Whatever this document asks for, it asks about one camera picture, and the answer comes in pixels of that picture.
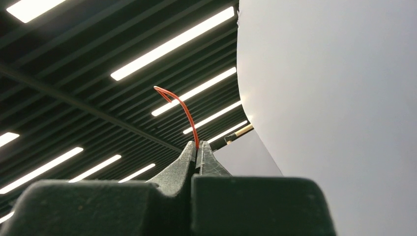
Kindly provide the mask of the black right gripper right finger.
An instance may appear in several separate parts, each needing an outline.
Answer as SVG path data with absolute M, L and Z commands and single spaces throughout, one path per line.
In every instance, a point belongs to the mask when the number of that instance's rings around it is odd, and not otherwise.
M 299 177 L 234 177 L 200 141 L 191 179 L 194 236 L 333 236 L 326 198 Z

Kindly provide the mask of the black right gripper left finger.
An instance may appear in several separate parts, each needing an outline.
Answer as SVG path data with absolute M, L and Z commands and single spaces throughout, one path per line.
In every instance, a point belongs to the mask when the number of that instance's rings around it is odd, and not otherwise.
M 188 236 L 196 145 L 149 181 L 41 180 L 18 198 L 3 236 Z

